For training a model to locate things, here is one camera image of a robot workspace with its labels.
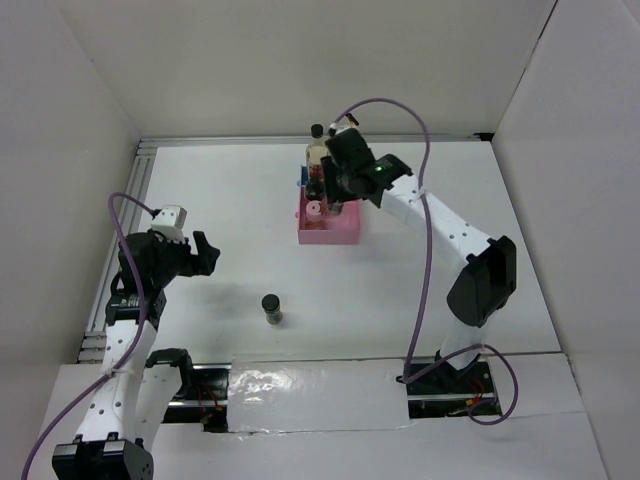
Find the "black cap sauce bottle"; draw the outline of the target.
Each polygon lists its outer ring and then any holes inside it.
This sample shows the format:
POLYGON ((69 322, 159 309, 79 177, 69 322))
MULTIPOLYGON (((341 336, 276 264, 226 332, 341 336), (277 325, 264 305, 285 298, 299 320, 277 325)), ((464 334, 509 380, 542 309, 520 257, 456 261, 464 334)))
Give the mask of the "black cap sauce bottle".
POLYGON ((314 180, 322 181, 324 171, 322 159, 329 155, 326 148, 326 136, 324 135, 324 127, 321 124, 313 124, 310 128, 311 141, 306 147, 306 168, 307 183, 310 184, 314 180))

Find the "pink lid spice jar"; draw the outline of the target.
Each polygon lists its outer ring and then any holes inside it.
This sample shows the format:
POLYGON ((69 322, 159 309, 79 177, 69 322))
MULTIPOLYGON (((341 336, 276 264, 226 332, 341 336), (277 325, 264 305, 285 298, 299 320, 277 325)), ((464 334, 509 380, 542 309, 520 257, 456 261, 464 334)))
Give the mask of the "pink lid spice jar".
POLYGON ((308 230, 322 230, 325 228, 325 216, 321 201, 309 201, 305 207, 305 228, 308 230))

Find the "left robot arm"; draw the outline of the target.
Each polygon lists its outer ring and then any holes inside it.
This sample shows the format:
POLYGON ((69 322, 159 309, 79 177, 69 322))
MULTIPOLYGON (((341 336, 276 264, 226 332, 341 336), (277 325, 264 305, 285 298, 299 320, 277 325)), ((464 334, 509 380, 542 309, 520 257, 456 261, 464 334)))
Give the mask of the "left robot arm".
POLYGON ((193 394, 198 377, 187 350, 154 347, 164 290, 177 277, 211 275, 219 256, 201 231, 180 242, 158 228, 127 236, 105 307, 105 380, 73 440, 54 449, 57 478, 153 477, 152 444, 168 404, 193 394))

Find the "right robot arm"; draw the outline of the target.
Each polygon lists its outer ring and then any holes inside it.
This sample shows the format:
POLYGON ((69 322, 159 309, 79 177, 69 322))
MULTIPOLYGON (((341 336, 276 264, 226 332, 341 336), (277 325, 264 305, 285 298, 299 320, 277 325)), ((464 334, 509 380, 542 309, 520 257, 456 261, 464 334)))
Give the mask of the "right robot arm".
POLYGON ((439 254, 456 278, 447 296, 450 327, 436 354, 436 379, 448 392, 460 391, 489 319, 516 290, 517 249, 473 227, 420 184, 420 177, 398 157, 376 158, 354 127, 329 130, 328 156, 322 160, 330 204, 369 201, 426 236, 427 254, 439 254))

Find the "small dark spice jar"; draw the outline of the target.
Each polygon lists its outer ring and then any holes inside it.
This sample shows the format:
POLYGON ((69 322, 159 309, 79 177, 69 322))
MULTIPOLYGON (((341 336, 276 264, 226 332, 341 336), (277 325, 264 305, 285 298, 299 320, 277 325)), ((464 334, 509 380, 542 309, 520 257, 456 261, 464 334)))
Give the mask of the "small dark spice jar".
POLYGON ((332 216, 340 215, 342 213, 343 206, 344 206, 343 202, 339 202, 339 201, 333 202, 328 206, 329 213, 332 216))

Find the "large black lid spice jar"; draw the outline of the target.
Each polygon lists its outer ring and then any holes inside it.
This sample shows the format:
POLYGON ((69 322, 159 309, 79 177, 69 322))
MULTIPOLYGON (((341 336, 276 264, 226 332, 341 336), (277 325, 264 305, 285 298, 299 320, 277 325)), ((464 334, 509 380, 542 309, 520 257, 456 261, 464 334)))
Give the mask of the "large black lid spice jar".
POLYGON ((311 179, 305 185, 305 198, 308 202, 316 202, 319 205, 320 211, 326 210, 325 200, 326 194, 324 189, 324 183, 317 178, 311 179))

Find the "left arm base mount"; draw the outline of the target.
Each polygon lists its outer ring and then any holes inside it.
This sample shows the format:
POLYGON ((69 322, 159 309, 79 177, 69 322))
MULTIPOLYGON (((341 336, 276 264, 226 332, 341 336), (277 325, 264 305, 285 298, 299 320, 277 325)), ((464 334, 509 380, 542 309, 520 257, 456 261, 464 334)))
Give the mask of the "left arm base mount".
POLYGON ((195 364, 190 386, 169 402, 163 424, 195 425, 207 433, 227 433, 230 371, 230 364, 195 364))

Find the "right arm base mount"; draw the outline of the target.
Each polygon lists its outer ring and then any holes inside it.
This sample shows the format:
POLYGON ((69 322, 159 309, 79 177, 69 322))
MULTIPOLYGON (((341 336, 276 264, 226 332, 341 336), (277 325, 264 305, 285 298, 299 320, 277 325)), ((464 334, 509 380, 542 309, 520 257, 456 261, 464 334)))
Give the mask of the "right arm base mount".
POLYGON ((502 414, 487 361, 477 360, 453 377, 455 373, 445 364, 406 385, 409 418, 465 417, 469 407, 477 404, 475 417, 502 414))

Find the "gold spout glass bottle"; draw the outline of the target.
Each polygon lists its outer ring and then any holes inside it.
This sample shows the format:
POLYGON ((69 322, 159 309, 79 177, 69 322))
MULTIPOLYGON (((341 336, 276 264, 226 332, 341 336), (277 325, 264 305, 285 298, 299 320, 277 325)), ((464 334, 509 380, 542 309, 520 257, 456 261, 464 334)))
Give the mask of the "gold spout glass bottle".
POLYGON ((359 121, 351 113, 348 113, 346 115, 346 118, 347 118, 347 120, 348 120, 350 125, 355 126, 355 127, 358 127, 360 125, 359 121))

